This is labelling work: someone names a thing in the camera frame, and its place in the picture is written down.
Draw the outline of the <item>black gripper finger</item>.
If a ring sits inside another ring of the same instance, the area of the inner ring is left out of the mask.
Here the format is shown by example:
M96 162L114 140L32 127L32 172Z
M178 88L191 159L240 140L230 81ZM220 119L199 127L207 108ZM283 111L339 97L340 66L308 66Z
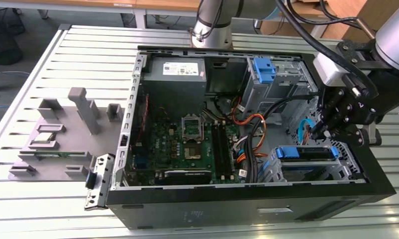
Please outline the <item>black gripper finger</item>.
M336 125L328 126L326 129L330 132L331 139L358 147L368 146L370 138L364 130L359 129L355 124L340 122Z
M311 129L312 139L346 139L352 135L351 126L346 123L348 116L346 91L342 87L324 87L319 94L319 121Z

